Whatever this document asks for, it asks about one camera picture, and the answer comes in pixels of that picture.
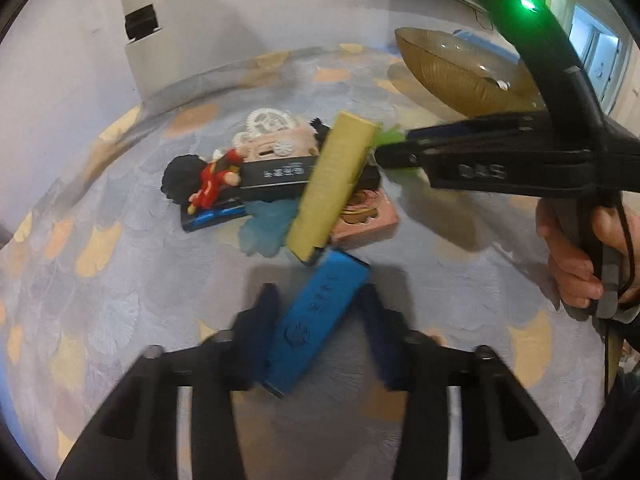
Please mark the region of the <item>person's right hand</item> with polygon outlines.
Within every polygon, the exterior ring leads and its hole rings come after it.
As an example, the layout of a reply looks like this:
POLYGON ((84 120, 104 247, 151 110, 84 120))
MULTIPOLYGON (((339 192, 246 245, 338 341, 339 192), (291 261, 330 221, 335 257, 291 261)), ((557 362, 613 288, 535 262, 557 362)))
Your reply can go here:
MULTIPOLYGON (((623 227, 613 208, 598 207, 591 214, 596 237, 605 245, 627 255, 623 227)), ((561 299, 570 307, 587 309, 592 300, 600 299, 604 288, 594 273, 588 255, 564 234, 551 203, 538 200, 536 208, 537 233, 549 249, 549 269, 561 299)))

